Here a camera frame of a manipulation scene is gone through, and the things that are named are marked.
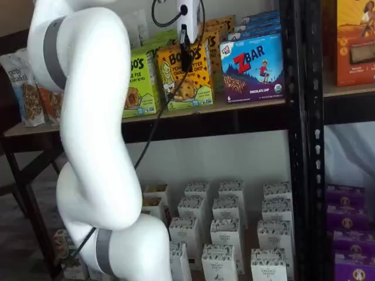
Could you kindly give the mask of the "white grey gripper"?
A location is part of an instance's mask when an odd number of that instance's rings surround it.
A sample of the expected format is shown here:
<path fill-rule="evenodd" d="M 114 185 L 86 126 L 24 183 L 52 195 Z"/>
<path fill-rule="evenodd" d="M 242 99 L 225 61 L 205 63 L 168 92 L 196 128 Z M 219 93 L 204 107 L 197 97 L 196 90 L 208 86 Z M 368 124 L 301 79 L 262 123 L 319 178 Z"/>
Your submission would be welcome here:
<path fill-rule="evenodd" d="M 199 0 L 177 0 L 177 9 L 181 12 L 176 27 L 180 38 L 182 70 L 190 71 L 192 62 L 190 42 L 195 42 L 200 33 L 201 4 Z"/>

